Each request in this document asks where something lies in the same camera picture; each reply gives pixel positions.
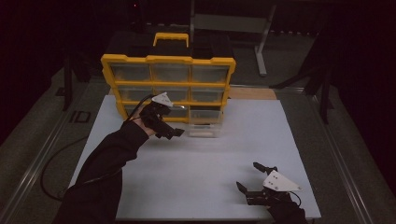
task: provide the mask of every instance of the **white tag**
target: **white tag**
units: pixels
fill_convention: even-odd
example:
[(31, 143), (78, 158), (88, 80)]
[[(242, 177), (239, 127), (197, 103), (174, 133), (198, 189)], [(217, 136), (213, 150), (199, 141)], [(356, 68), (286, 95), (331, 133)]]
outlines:
[(282, 174), (278, 173), (277, 171), (271, 172), (264, 179), (262, 183), (268, 189), (273, 189), (275, 191), (295, 191), (301, 190), (301, 187), (292, 182), (291, 180), (287, 179)]
[(161, 94), (158, 94), (158, 95), (152, 97), (151, 100), (158, 104), (173, 106), (173, 103), (169, 99), (166, 92), (163, 92)]

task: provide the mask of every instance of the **black sleeve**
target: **black sleeve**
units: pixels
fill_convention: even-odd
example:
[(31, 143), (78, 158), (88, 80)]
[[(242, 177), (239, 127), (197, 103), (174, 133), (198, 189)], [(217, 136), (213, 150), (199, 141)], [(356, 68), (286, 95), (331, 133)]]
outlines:
[[(53, 223), (114, 223), (122, 190), (119, 170), (136, 159), (149, 139), (134, 122), (109, 134), (84, 162), (75, 186), (67, 190)], [(106, 176), (100, 181), (91, 181)]]
[(276, 224), (307, 224), (305, 210), (296, 203), (276, 203), (268, 209)]

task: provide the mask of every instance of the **yellow handle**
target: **yellow handle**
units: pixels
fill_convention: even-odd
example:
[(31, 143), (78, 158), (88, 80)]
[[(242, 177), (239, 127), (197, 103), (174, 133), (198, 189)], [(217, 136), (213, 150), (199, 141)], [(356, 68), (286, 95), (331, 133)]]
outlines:
[(173, 33), (157, 33), (155, 34), (154, 43), (152, 46), (155, 47), (157, 40), (159, 39), (170, 39), (170, 40), (185, 40), (187, 48), (189, 47), (189, 35), (188, 34), (173, 34)]

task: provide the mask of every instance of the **floor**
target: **floor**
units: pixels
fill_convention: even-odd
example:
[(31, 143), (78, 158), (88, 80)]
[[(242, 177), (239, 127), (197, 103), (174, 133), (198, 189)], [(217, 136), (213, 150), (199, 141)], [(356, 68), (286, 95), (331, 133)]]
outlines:
[[(258, 75), (254, 43), (235, 42), (237, 68), (232, 85), (268, 88), (296, 75), (313, 41), (300, 35), (270, 35), (263, 52), (267, 77)], [(276, 91), (276, 97), (285, 109), (322, 215), (315, 223), (396, 223), (396, 199), (337, 89), (331, 88), (332, 108), (326, 125), (318, 116), (317, 97), (302, 93), (305, 82)], [(60, 203), (43, 193), (40, 172), (51, 155), (66, 148), (49, 165), (43, 183), (54, 195), (67, 188), (85, 145), (85, 139), (76, 141), (90, 133), (109, 91), (101, 76), (92, 77), (89, 83), (74, 80), (73, 104), (62, 111), (63, 97), (55, 96), (62, 86), (63, 70), (0, 147), (0, 223), (50, 223), (56, 214)]]

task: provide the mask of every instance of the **white table surface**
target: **white table surface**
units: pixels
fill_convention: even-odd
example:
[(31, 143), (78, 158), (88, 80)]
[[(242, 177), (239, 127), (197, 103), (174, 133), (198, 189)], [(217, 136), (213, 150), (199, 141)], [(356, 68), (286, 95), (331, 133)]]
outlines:
[[(95, 147), (120, 128), (122, 118), (113, 95), (105, 97), (78, 162), (71, 185)], [(173, 127), (187, 129), (184, 124)], [(123, 190), (117, 219), (251, 220), (270, 219), (262, 206), (247, 205), (235, 182), (262, 190), (266, 174), (253, 162), (276, 166), (297, 183), (307, 218), (320, 212), (278, 100), (229, 100), (219, 138), (151, 136), (137, 159), (123, 168)]]

